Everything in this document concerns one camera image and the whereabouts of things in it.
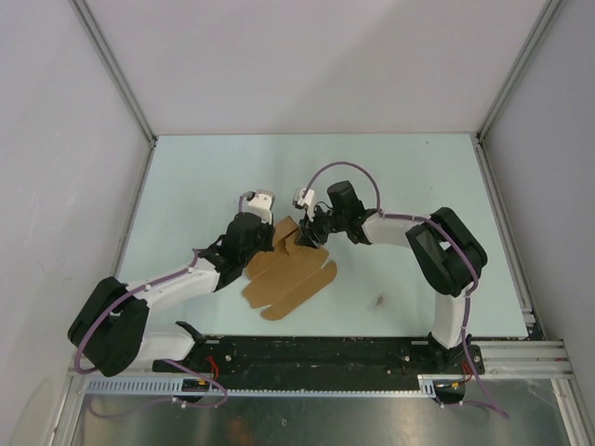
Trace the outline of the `brown cardboard box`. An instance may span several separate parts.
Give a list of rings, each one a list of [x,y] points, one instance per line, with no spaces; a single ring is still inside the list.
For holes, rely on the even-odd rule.
[[[279,321],[337,276],[337,264],[323,248],[297,244],[298,224],[286,217],[275,226],[271,252],[260,252],[245,269],[242,296],[267,321]]]

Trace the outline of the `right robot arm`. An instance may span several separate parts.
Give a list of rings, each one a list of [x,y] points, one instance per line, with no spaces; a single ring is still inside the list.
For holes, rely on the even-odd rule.
[[[436,292],[434,322],[428,339],[430,365],[452,372],[461,362],[469,337],[469,309],[464,292],[477,287],[487,254],[457,213],[441,207],[429,216],[387,214],[367,208],[348,180],[327,189],[324,210],[315,192],[297,190],[293,205],[305,211],[297,244],[320,248],[331,234],[344,233],[354,244],[389,244],[413,252],[421,273]]]

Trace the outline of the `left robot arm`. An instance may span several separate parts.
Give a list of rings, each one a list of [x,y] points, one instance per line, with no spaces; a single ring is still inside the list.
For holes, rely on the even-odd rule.
[[[252,258],[272,249],[272,216],[236,214],[224,234],[192,261],[161,278],[123,283],[101,280],[76,316],[68,338],[76,346],[79,374],[118,375],[133,363],[173,360],[183,370],[205,360],[200,334],[186,322],[151,327],[159,312],[190,298],[215,293],[238,279]]]

